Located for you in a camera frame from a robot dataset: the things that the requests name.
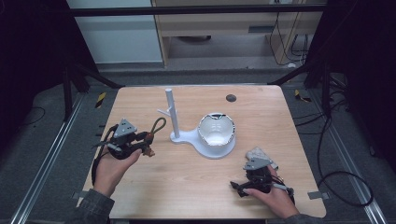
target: white stand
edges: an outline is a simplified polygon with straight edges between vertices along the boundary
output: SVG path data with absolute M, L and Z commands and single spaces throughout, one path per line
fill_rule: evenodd
M 227 156 L 235 146 L 235 138 L 233 138 L 229 144 L 222 147 L 211 147 L 207 144 L 204 144 L 203 140 L 199 137 L 197 128 L 189 132 L 179 131 L 179 133 L 180 137 L 176 138 L 175 133 L 171 132 L 172 142 L 176 144 L 188 143 L 195 147 L 199 154 L 208 159 L 221 159 Z
M 174 142 L 175 144 L 188 143 L 193 147 L 195 147 L 195 149 L 199 152 L 199 154 L 201 154 L 203 157 L 208 159 L 221 159 L 227 156 L 233 150 L 233 147 L 235 146 L 235 137 L 229 144 L 225 146 L 212 147 L 209 146 L 207 143 L 204 143 L 204 140 L 200 138 L 198 134 L 198 128 L 195 128 L 194 130 L 189 132 L 181 131 L 178 128 L 177 113 L 176 113 L 175 101 L 173 98 L 172 89 L 166 89 L 165 92 L 169 107 L 167 109 L 167 112 L 164 112 L 160 109 L 158 111 L 171 117 L 174 128 L 174 131 L 171 132 L 170 135 L 172 142 Z

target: white base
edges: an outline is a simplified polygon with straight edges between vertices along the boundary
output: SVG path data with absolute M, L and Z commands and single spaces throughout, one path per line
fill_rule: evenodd
M 180 137 L 175 138 L 175 133 L 171 132 L 171 140 L 176 144 L 184 144 L 188 143 L 193 145 L 195 149 L 205 158 L 208 159 L 221 159 L 227 156 L 235 146 L 235 137 L 233 140 L 222 147 L 211 147 L 207 144 L 204 144 L 203 141 L 200 139 L 198 134 L 198 129 L 194 129 L 189 132 L 179 131 Z

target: white rod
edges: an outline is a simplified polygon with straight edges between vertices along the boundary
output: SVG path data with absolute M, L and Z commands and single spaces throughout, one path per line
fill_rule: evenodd
M 168 100 L 169 113 L 171 114 L 172 125 L 174 127 L 175 138 L 179 138 L 180 132 L 177 124 L 177 114 L 176 114 L 175 101 L 173 98 L 172 89 L 166 89 L 165 92 L 166 92 L 166 99 Z

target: floor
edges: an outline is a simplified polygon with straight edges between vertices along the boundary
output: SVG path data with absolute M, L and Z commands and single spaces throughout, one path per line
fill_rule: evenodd
M 201 37 L 175 37 L 172 40 L 169 64 L 166 67 L 141 67 L 122 73 L 104 72 L 103 76 L 128 86 L 139 85 L 192 85 L 192 84 L 265 84 L 286 75 L 304 60 L 295 56 L 302 49 L 304 38 L 299 37 L 290 57 L 291 64 L 279 65 L 263 35 L 252 36 L 212 36 L 210 40 Z M 304 74 L 282 86 L 290 112 L 296 124 L 309 121 L 320 114 L 320 91 L 306 90 L 302 85 Z M 49 163 L 49 171 L 35 197 L 33 204 L 24 207 L 24 214 L 31 223 L 45 221 L 62 222 L 66 220 L 77 200 L 74 192 L 79 192 L 85 182 L 94 155 L 92 146 L 100 139 L 102 125 L 106 123 L 117 90 L 112 90 L 93 79 L 89 79 L 91 89 L 86 94 L 76 93 L 74 100 L 78 114 L 65 139 L 58 139 L 64 126 L 63 89 L 56 86 L 37 95 L 34 107 L 20 127 L 19 134 L 12 139 L 6 160 L 0 163 L 0 223 L 8 223 L 21 208 L 23 199 L 29 198 L 29 189 L 37 181 L 43 161 L 52 152 L 53 142 L 57 141 L 59 151 L 51 155 L 56 159 Z M 303 98 L 297 99 L 295 90 Z M 106 99 L 100 108 L 95 108 L 98 95 L 106 92 Z M 342 94 L 332 96 L 332 104 L 344 100 Z M 318 146 L 320 131 L 324 125 L 319 116 L 307 125 L 297 125 L 305 154 L 311 165 L 315 179 L 320 180 L 317 155 L 320 150 L 321 168 L 324 173 L 336 170 L 358 171 L 372 187 L 375 201 L 365 208 L 351 206 L 334 196 L 328 187 L 320 186 L 331 198 L 325 200 L 327 223 L 396 223 L 396 175 L 388 164 L 370 155 L 353 114 L 347 112 L 347 104 L 340 104 L 332 111 L 332 126 L 323 135 L 321 147 Z M 366 188 L 361 182 L 345 175 L 333 176 L 327 181 L 336 192 L 357 203 L 368 199 Z M 282 223 L 269 220 L 269 223 Z

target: white bowl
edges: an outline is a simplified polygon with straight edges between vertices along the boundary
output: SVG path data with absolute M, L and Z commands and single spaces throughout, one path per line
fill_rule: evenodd
M 211 113 L 201 119 L 198 134 L 205 144 L 211 147 L 223 147 L 233 140 L 235 126 L 227 115 Z

